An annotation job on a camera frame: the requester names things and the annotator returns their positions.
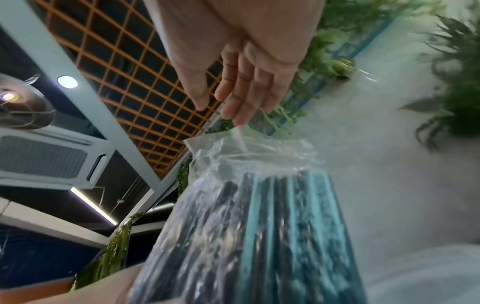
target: clear plastic packaging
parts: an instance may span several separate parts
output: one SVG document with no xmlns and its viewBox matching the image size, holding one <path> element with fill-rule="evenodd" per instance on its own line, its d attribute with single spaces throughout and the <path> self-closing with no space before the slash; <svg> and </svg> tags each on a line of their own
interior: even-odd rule
<svg viewBox="0 0 480 304">
<path fill-rule="evenodd" d="M 313 146 L 235 128 L 186 141 L 179 198 L 129 303 L 365 303 Z"/>
</svg>

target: air conditioner grille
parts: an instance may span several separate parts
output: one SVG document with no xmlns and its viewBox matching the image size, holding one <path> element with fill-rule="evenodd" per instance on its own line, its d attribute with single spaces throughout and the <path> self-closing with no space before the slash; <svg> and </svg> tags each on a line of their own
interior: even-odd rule
<svg viewBox="0 0 480 304">
<path fill-rule="evenodd" d="M 76 178 L 87 153 L 83 150 L 18 136 L 0 139 L 0 170 L 48 177 Z"/>
</svg>

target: fan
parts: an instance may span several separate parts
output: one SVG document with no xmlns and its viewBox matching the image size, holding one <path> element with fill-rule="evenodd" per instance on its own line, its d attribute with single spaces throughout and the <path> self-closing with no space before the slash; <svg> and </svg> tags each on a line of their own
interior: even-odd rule
<svg viewBox="0 0 480 304">
<path fill-rule="evenodd" d="M 55 108 L 36 88 L 31 86 L 38 75 L 23 81 L 0 73 L 0 126 L 33 130 L 52 123 Z"/>
</svg>

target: person's hand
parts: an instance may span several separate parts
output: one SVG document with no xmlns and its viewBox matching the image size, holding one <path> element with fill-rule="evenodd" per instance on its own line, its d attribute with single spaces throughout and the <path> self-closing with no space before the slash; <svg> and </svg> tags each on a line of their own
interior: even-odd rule
<svg viewBox="0 0 480 304">
<path fill-rule="evenodd" d="M 178 77 L 198 110 L 209 102 L 207 69 L 223 57 L 215 97 L 221 115 L 247 124 L 287 93 L 325 0 L 145 0 Z"/>
</svg>

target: wooden lattice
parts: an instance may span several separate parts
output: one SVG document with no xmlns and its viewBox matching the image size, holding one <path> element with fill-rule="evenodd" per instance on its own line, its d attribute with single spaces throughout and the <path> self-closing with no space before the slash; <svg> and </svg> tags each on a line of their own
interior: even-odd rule
<svg viewBox="0 0 480 304">
<path fill-rule="evenodd" d="M 143 0 L 32 0 L 159 177 L 178 162 L 183 140 L 220 106 L 201 112 L 183 90 Z M 222 64 L 208 71 L 211 99 Z"/>
</svg>

